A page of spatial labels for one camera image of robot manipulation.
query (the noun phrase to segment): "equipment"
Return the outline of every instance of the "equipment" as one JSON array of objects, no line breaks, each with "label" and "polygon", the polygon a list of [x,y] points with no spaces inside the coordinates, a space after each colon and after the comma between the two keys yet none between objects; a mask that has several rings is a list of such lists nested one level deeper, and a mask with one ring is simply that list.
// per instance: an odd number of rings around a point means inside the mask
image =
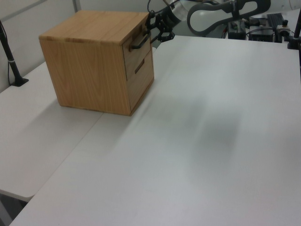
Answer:
[{"label": "equipment", "polygon": [[274,32],[271,27],[258,27],[251,26],[249,32],[250,41],[264,41],[264,42],[273,42]]},{"label": "equipment", "polygon": [[228,23],[228,38],[237,40],[246,40],[245,22],[237,20]]},{"label": "equipment", "polygon": [[13,73],[14,73],[14,76],[15,76],[15,82],[13,82],[10,85],[20,87],[20,86],[24,85],[26,82],[28,82],[28,79],[22,78],[20,73],[19,73],[19,70],[17,68],[17,65],[16,65],[15,59],[13,57],[13,54],[12,54],[10,48],[9,48],[8,38],[6,36],[6,32],[4,30],[4,27],[1,23],[1,21],[0,21],[0,41],[2,43],[5,54],[8,58],[8,64],[10,65],[10,67],[11,67]]},{"label": "equipment", "polygon": [[173,28],[186,21],[190,30],[197,36],[206,36],[218,25],[248,18],[257,14],[272,14],[301,8],[300,0],[231,0],[218,3],[214,0],[172,0],[164,9],[150,13],[147,21],[148,31],[160,30],[153,40],[160,42],[174,38]]}]

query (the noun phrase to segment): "wood grain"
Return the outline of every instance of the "wood grain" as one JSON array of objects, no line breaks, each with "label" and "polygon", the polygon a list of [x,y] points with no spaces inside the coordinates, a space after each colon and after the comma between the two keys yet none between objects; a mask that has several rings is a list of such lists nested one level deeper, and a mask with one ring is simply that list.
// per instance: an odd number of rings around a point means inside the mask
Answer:
[{"label": "wood grain", "polygon": [[80,11],[40,36],[61,106],[131,115],[154,79],[147,13]]},{"label": "wood grain", "polygon": [[151,50],[151,39],[148,39],[140,49],[130,49],[131,44],[136,39],[143,39],[142,31],[138,37],[132,36],[123,44],[123,54],[128,80],[130,79],[131,75],[135,74],[136,68]]},{"label": "wood grain", "polygon": [[152,54],[150,51],[145,57],[144,64],[140,70],[136,74],[132,74],[127,81],[131,110],[134,110],[140,97],[143,95],[144,91],[153,79],[154,69],[152,64]]},{"label": "wood grain", "polygon": [[40,35],[40,40],[122,45],[136,27],[145,23],[147,16],[148,13],[81,10]]},{"label": "wood grain", "polygon": [[121,46],[40,43],[61,106],[131,113]]}]

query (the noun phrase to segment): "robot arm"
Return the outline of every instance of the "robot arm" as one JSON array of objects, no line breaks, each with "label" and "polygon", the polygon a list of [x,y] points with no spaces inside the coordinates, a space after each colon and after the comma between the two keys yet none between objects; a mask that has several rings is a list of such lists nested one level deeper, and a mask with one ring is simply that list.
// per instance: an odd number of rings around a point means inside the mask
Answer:
[{"label": "robot arm", "polygon": [[[199,0],[172,0],[171,4],[156,16],[160,35],[155,39],[161,42],[174,37],[172,29],[181,21],[187,20],[190,30],[198,36],[205,36],[218,25],[257,14],[271,14],[301,8],[300,0],[231,0],[224,3]],[[165,38],[162,34],[169,32]]]}]

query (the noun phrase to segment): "upper drawer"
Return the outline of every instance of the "upper drawer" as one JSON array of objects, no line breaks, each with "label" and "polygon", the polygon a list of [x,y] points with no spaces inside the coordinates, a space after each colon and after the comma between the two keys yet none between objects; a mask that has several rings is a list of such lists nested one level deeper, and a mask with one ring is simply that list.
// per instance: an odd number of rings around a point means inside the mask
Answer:
[{"label": "upper drawer", "polygon": [[123,54],[126,66],[127,80],[135,74],[135,70],[139,67],[139,64],[143,61],[146,55],[151,50],[151,39],[147,41],[139,49],[132,49],[133,44],[139,44],[146,37],[143,36],[144,26],[138,27],[132,34],[132,36],[123,44]]}]

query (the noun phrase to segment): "white table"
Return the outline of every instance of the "white table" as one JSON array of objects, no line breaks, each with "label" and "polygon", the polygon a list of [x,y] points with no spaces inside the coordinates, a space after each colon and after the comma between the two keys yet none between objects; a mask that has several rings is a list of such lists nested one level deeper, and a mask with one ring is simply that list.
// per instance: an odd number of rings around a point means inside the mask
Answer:
[{"label": "white table", "polygon": [[104,114],[12,226],[301,225],[298,52],[176,36],[154,66],[133,117]]},{"label": "white table", "polygon": [[46,64],[0,94],[0,194],[29,201],[102,113],[61,107]]}]

